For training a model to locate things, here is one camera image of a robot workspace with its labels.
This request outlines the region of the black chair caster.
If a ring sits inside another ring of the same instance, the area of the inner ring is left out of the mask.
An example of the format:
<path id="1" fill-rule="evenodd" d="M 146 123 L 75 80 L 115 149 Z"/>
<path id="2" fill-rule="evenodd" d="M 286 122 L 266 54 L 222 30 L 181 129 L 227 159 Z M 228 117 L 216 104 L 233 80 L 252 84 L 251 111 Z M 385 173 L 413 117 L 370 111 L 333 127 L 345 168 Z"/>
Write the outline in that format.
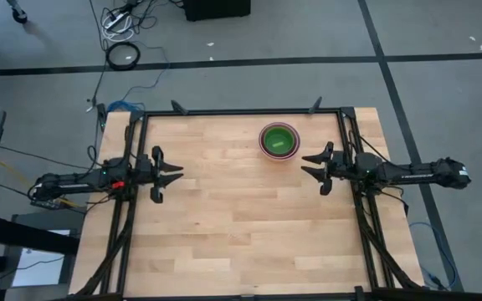
<path id="1" fill-rule="evenodd" d="M 28 15 L 22 9 L 18 0 L 6 0 L 12 10 L 13 19 L 20 24 L 25 24 L 28 21 Z"/>

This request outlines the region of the white power strip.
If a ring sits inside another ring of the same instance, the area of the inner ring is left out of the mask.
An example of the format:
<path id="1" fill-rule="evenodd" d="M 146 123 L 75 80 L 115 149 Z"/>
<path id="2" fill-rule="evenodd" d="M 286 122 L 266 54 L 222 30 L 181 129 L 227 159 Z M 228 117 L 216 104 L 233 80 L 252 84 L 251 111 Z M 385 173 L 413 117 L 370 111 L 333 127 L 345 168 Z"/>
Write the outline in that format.
<path id="1" fill-rule="evenodd" d="M 128 16 L 128 12 L 109 13 L 102 23 L 102 28 L 105 30 L 111 30 L 112 28 L 116 27 L 120 22 L 127 19 Z"/>

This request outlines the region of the green and pink bowls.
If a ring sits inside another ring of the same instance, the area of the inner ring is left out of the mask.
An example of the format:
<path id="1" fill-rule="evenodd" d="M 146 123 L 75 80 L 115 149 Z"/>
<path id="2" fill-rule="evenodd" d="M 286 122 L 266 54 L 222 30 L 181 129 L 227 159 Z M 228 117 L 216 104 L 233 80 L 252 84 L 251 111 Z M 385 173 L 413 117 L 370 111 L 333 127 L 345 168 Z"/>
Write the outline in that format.
<path id="1" fill-rule="evenodd" d="M 295 148 L 287 155 L 287 156 L 273 156 L 271 155 L 265 148 L 264 148 L 264 134 L 265 132 L 271 127 L 285 127 L 291 130 L 291 132 L 295 135 Z M 259 133 L 258 138 L 259 148 L 260 150 L 271 160 L 274 161 L 287 161 L 292 158 L 300 148 L 300 134 L 299 132 L 291 125 L 284 123 L 284 122 L 274 122 L 266 125 Z"/>

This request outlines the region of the black desk beam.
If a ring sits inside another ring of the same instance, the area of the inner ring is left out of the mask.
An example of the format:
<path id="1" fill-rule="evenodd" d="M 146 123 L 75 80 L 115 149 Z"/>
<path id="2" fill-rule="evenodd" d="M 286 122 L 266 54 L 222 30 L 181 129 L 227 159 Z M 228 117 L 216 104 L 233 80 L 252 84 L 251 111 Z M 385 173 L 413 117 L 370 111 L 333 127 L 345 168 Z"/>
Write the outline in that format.
<path id="1" fill-rule="evenodd" d="M 0 244 L 45 252 L 75 255 L 79 240 L 48 230 L 37 229 L 0 218 Z"/>

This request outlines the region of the grey side cart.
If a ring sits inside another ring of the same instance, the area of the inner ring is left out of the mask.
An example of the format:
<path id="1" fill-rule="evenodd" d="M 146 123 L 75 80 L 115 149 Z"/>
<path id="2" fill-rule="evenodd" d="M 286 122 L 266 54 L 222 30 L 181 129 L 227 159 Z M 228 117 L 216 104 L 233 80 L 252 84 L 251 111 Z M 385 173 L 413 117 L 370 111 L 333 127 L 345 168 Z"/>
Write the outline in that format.
<path id="1" fill-rule="evenodd" d="M 39 212 L 14 215 L 12 221 L 25 226 L 77 237 L 83 218 L 75 212 Z M 0 301 L 62 298 L 69 289 L 74 257 L 31 248 L 8 246 L 3 255 L 8 265 L 0 276 Z"/>

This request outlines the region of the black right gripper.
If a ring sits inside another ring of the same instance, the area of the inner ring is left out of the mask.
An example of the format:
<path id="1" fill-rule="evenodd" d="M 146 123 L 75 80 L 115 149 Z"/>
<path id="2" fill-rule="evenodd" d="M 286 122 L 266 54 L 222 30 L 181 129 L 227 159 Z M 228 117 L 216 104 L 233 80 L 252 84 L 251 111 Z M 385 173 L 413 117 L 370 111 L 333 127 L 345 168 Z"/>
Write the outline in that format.
<path id="1" fill-rule="evenodd" d="M 324 150 L 317 155 L 303 156 L 304 161 L 313 164 L 323 164 L 324 168 L 302 166 L 301 169 L 322 183 L 320 194 L 327 196 L 332 190 L 332 179 L 354 180 L 352 165 L 346 161 L 346 154 L 342 150 L 334 150 L 334 144 L 328 142 Z"/>

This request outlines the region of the black box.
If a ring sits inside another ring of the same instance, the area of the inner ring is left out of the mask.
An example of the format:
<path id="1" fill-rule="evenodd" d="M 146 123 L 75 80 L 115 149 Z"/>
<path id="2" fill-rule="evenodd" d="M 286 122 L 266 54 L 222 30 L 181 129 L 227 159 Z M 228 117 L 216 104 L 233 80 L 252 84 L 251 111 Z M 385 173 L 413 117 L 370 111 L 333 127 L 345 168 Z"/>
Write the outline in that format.
<path id="1" fill-rule="evenodd" d="M 187 21 L 244 17 L 251 14 L 251 0 L 182 0 Z"/>

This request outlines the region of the black aluminium table frame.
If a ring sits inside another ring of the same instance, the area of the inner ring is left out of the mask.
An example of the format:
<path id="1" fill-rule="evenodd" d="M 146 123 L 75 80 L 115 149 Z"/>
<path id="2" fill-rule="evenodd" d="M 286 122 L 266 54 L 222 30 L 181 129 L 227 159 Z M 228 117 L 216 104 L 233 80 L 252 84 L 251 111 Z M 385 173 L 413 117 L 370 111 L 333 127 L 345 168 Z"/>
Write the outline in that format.
<path id="1" fill-rule="evenodd" d="M 300 148 L 274 161 L 260 131 L 284 122 Z M 399 187 L 367 194 L 301 169 L 330 141 L 349 161 L 387 152 L 373 108 L 115 112 L 100 155 L 160 146 L 183 177 L 154 203 L 90 198 L 69 296 L 82 301 L 482 301 L 423 284 Z"/>

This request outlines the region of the green plastic bowl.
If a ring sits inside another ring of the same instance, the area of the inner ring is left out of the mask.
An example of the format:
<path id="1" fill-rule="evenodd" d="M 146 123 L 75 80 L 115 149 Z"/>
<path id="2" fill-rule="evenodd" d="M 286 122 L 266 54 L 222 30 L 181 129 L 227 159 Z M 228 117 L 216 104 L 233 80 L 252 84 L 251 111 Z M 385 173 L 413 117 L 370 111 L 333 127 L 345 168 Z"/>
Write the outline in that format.
<path id="1" fill-rule="evenodd" d="M 295 135 L 288 128 L 271 127 L 264 134 L 264 148 L 273 156 L 287 156 L 295 148 Z"/>

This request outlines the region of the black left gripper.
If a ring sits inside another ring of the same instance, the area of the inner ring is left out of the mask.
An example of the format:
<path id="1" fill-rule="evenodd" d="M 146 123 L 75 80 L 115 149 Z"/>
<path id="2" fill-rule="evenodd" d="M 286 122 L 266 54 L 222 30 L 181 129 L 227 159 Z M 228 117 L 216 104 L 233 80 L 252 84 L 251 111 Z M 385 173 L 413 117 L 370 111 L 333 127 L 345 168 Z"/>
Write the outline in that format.
<path id="1" fill-rule="evenodd" d="M 162 189 L 175 180 L 183 177 L 182 173 L 162 175 L 163 172 L 181 171 L 181 166 L 174 166 L 163 160 L 163 152 L 160 146 L 153 146 L 151 158 L 148 155 L 138 155 L 136 158 L 135 182 L 144 185 L 152 184 L 150 198 L 156 204 L 163 203 Z"/>

